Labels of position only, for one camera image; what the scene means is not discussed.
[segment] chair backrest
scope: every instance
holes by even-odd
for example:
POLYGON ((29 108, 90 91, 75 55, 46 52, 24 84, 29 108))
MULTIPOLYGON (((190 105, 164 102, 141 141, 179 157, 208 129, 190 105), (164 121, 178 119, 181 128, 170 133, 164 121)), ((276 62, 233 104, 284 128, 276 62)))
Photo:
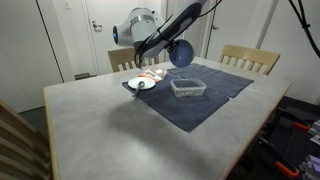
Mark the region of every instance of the chair backrest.
POLYGON ((0 179, 50 179, 48 139, 0 100, 0 179))
POLYGON ((280 54, 275 52, 235 45, 225 45, 219 62, 225 62, 227 65, 233 65, 235 67, 255 72, 260 72, 262 67, 265 65, 266 67, 262 72, 265 75, 269 75, 279 57, 280 54))
MULTIPOLYGON (((122 66, 123 70, 127 70, 126 64, 129 65, 130 69, 133 69, 134 64, 134 55, 135 51, 133 48, 124 48, 108 51, 109 59, 111 62, 113 72, 119 72, 119 65, 122 66)), ((148 65, 152 65, 152 59, 146 60, 148 65)), ((154 64, 159 64, 159 57, 154 58, 154 64)))

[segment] white plate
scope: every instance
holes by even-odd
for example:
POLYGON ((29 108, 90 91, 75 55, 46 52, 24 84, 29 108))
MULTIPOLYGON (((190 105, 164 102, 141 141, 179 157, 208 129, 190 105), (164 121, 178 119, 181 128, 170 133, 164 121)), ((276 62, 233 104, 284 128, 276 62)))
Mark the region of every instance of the white plate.
POLYGON ((133 89, 137 89, 138 88, 138 84, 139 84, 140 81, 144 82, 144 87, 142 87, 140 89, 150 89, 156 84, 156 82, 154 82, 154 80, 152 80, 150 78, 137 77, 137 78, 131 79, 128 82, 128 85, 133 89))

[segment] gray table top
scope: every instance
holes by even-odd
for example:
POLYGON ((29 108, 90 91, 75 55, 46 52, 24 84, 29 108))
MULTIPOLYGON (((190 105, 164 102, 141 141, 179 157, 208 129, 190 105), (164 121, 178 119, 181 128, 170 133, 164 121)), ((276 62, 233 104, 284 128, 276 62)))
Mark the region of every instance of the gray table top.
POLYGON ((139 69, 46 87, 55 175, 77 180, 225 178, 291 83, 202 58, 193 62, 255 82, 191 133, 122 87, 139 69))

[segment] dark blue towel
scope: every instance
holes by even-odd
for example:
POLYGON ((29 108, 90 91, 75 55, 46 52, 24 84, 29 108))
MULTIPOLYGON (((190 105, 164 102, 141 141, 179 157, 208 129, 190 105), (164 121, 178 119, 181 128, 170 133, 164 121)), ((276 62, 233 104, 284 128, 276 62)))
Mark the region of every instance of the dark blue towel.
POLYGON ((190 64, 185 68, 170 69, 169 72, 183 78, 198 78, 207 85, 207 88, 232 98, 236 97, 244 88, 253 83, 253 80, 199 64, 190 64))
MULTIPOLYGON (((180 78, 168 73, 154 88, 141 90, 138 97, 173 124, 190 132, 228 102, 229 98, 210 89, 206 89, 202 96, 178 98, 171 90, 170 81, 180 78)), ((134 91, 127 82, 122 84, 131 92, 134 91)))

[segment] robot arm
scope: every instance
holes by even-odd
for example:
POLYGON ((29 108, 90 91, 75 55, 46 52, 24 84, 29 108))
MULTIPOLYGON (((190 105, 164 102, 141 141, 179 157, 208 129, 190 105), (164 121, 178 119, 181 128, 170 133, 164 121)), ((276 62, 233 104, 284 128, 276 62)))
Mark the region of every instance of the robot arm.
POLYGON ((149 9, 136 8, 126 21, 114 26, 114 41, 119 46, 134 47, 142 58, 153 58, 199 17, 206 1, 177 0, 173 15, 159 28, 149 9))

